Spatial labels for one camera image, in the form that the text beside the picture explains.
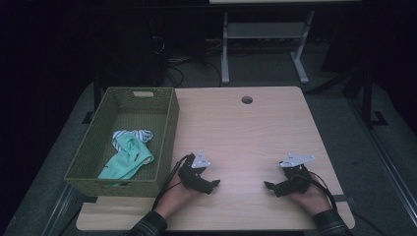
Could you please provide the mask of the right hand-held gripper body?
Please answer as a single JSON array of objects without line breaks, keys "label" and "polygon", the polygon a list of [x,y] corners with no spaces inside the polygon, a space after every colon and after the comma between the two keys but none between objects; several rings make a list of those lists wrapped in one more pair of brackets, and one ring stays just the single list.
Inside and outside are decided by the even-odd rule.
[{"label": "right hand-held gripper body", "polygon": [[286,180],[278,183],[275,188],[283,192],[283,197],[293,193],[304,194],[308,190],[312,177],[305,164],[314,159],[313,155],[289,153],[279,162]]}]

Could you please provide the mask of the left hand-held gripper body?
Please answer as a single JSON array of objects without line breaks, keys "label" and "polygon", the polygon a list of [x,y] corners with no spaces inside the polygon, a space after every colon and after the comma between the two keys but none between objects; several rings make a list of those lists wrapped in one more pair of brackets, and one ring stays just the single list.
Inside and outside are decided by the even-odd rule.
[{"label": "left hand-held gripper body", "polygon": [[210,166],[210,161],[199,150],[185,156],[185,162],[178,170],[178,176],[187,189],[199,191],[202,187],[212,187],[211,182],[202,178],[201,174]]}]

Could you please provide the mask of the mint green garment striped lining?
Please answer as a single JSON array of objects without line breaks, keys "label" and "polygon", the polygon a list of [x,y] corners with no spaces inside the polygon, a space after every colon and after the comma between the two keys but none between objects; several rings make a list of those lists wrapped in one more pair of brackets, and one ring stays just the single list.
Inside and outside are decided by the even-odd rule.
[{"label": "mint green garment striped lining", "polygon": [[131,179],[140,168],[154,161],[147,143],[153,139],[149,130],[119,130],[112,136],[116,153],[107,161],[99,179]]}]

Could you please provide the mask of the green woven basket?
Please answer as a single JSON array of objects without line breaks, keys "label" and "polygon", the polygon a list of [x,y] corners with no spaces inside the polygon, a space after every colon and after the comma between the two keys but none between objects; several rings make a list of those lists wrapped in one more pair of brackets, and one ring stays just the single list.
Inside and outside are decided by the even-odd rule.
[{"label": "green woven basket", "polygon": [[[171,172],[178,115],[174,88],[108,88],[65,180],[90,197],[156,197]],[[129,179],[101,179],[99,173],[117,153],[113,133],[123,130],[151,131],[146,147],[154,160]]]}]

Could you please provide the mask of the person's right hand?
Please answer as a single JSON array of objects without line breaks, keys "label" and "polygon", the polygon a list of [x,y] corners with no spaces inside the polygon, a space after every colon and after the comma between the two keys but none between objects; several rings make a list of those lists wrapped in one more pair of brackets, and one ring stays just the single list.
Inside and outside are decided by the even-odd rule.
[{"label": "person's right hand", "polygon": [[327,195],[313,184],[304,194],[293,193],[288,195],[288,198],[300,205],[311,216],[331,209]]}]

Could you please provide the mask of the person's left hand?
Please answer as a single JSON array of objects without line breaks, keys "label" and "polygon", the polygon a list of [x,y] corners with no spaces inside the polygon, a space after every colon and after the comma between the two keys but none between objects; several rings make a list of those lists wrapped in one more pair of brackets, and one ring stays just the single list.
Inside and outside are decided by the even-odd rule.
[{"label": "person's left hand", "polygon": [[201,193],[198,191],[187,189],[180,182],[180,177],[175,174],[168,185],[168,190],[163,194],[154,211],[164,219],[168,219],[177,210],[200,195]]}]

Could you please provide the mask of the grey metal stand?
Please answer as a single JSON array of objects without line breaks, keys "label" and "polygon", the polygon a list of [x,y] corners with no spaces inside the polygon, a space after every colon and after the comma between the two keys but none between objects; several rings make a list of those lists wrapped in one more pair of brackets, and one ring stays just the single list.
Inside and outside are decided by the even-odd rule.
[{"label": "grey metal stand", "polygon": [[223,14],[222,53],[220,58],[221,83],[230,83],[228,63],[228,41],[230,39],[298,39],[295,51],[290,53],[291,60],[300,82],[306,85],[309,78],[301,61],[315,11],[309,11],[304,22],[289,23],[232,23],[228,20],[228,13]]}]

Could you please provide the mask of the aluminium floor rail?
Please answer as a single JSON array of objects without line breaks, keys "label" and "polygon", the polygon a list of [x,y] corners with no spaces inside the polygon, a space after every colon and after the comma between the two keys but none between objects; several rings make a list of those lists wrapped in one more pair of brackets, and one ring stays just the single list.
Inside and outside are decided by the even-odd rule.
[{"label": "aluminium floor rail", "polygon": [[413,195],[410,187],[407,185],[405,179],[399,172],[399,168],[394,163],[394,158],[404,157],[405,152],[403,151],[401,154],[390,155],[388,150],[385,148],[384,142],[378,135],[378,130],[381,128],[389,128],[389,124],[387,123],[386,126],[375,126],[373,129],[369,129],[363,121],[362,107],[359,103],[354,99],[348,99],[347,103],[364,127],[366,135],[378,154],[383,170],[385,171],[411,221],[417,228],[417,197]]}]

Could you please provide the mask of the black floor bracket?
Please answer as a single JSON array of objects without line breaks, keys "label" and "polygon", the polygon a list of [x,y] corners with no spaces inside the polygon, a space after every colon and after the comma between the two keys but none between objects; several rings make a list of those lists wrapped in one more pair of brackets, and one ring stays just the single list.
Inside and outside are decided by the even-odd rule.
[{"label": "black floor bracket", "polygon": [[362,118],[369,129],[375,126],[386,126],[387,120],[380,111],[372,109],[373,81],[370,72],[367,72],[363,84]]}]

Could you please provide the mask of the black stand post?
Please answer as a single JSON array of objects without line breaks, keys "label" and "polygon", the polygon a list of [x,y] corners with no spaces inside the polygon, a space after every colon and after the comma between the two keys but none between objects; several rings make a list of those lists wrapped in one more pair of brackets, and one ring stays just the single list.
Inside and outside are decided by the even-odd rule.
[{"label": "black stand post", "polygon": [[92,85],[93,85],[94,110],[97,110],[101,102],[101,94],[102,94],[99,75],[94,76]]}]

